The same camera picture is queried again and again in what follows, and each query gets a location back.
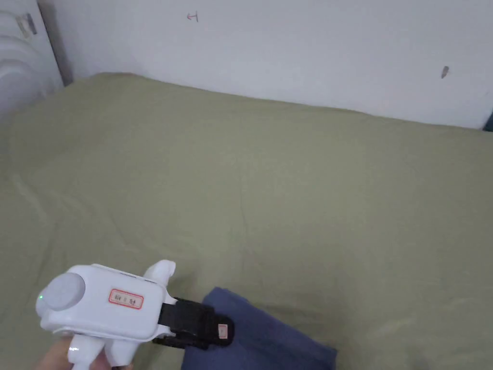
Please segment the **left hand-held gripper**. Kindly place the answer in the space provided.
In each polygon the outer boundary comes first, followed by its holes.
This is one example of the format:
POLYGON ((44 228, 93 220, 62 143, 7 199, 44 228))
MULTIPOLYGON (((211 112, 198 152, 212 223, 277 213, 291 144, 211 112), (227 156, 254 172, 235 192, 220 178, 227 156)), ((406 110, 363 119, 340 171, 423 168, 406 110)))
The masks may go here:
MULTIPOLYGON (((36 312, 40 325, 60 336, 72 336, 67 352, 74 366, 90 366, 100 353, 111 366, 129 365, 142 343, 171 336, 159 324, 162 305, 174 305, 167 285, 173 261, 159 261, 143 276, 99 264, 76 265, 55 277, 40 293, 36 312)), ((228 347, 234 340, 234 322, 214 307, 179 300, 180 332, 194 346, 228 347)))

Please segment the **person's left hand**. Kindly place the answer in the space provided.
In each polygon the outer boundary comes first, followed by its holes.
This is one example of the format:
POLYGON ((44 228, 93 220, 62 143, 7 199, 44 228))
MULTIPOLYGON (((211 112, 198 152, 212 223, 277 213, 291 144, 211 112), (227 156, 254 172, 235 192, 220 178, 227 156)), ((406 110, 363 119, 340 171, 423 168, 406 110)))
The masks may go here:
MULTIPOLYGON (((50 347, 43 358, 34 366, 35 370, 73 370, 74 364, 69 361, 69 354, 78 352, 79 345, 72 345, 72 338, 62 338, 50 347)), ((104 351, 101 351, 89 366, 90 370, 133 370, 134 364, 111 367, 104 351)))

